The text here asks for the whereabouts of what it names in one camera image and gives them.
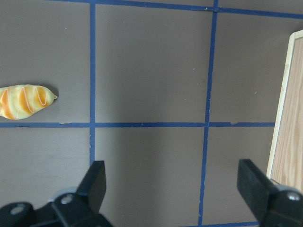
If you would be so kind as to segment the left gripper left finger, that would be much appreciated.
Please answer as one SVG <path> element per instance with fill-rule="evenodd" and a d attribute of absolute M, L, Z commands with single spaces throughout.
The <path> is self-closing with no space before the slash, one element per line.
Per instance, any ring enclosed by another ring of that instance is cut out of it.
<path fill-rule="evenodd" d="M 94 161 L 81 183 L 76 194 L 89 206 L 94 213 L 99 213 L 106 194 L 106 172 L 104 161 Z"/>

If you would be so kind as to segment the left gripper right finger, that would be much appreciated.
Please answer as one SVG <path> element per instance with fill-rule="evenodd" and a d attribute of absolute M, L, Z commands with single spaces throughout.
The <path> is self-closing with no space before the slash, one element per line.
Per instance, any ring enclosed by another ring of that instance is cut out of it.
<path fill-rule="evenodd" d="M 263 221 L 278 188 L 250 160 L 238 162 L 237 189 L 257 221 Z"/>

